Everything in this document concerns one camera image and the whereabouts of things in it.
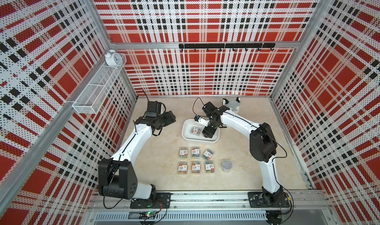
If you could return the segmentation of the round clear paper clip jar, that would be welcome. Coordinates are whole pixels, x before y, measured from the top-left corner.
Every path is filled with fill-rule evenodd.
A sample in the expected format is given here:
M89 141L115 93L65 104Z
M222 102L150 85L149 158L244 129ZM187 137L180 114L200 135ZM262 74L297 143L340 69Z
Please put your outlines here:
M223 172L228 173L231 171L233 165L230 160L223 160L221 163L221 169Z

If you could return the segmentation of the square paper clip box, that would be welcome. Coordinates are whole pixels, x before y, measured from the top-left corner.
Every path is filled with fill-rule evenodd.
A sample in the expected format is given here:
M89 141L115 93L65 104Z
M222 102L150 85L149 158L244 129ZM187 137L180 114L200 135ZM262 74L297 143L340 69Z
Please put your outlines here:
M215 164L212 161L205 162L205 173L208 175L212 175L215 173Z

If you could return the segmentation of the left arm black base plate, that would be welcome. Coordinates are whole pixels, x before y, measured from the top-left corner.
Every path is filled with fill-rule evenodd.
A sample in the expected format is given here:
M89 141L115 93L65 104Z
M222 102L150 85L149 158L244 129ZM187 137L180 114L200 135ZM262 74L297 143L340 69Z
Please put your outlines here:
M148 199L134 198L131 200L131 209L164 209L170 207L171 193L154 193Z

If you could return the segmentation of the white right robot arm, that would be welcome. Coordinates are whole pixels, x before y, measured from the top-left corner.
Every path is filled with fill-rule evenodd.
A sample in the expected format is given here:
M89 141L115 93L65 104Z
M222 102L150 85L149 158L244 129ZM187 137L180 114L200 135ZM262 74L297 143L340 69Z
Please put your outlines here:
M278 181L275 141L271 127L267 123L254 123L234 113L227 106L215 107L211 102L202 107L205 117L196 115L195 121L204 126L203 136L212 138L216 129L229 126L249 139L249 152L259 162L263 185L263 199L267 205L274 204L284 194L284 188Z

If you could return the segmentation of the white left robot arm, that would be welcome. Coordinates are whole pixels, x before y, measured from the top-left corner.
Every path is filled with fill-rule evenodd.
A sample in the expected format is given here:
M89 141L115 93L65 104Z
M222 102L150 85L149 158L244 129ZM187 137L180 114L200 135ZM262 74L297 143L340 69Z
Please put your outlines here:
M155 186L138 182L134 164L148 139L159 136L164 127L174 122L176 117L172 111L166 110L165 104L148 101L145 113L134 122L134 129L127 141L110 158L99 161L99 194L156 202Z

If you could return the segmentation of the white plastic storage box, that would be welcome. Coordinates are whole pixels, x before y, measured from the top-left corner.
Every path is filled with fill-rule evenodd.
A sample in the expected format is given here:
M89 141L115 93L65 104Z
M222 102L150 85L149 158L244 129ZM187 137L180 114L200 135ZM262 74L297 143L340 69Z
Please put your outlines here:
M199 130L199 134L194 134L192 131L197 128ZM184 122L183 128L182 128L182 137L189 141L199 141L199 142L209 142L214 143L217 142L220 138L220 130L217 129L214 136L212 138L206 138L203 136L203 130L205 126L202 124L199 124L194 119L188 119Z

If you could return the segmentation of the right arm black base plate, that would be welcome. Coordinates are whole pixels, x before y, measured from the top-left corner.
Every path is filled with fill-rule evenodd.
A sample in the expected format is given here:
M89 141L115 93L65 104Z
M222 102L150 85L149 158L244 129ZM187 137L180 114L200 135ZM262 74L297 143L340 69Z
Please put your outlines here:
M249 192L248 202L251 208L290 208L292 202L284 192L272 195L267 192Z

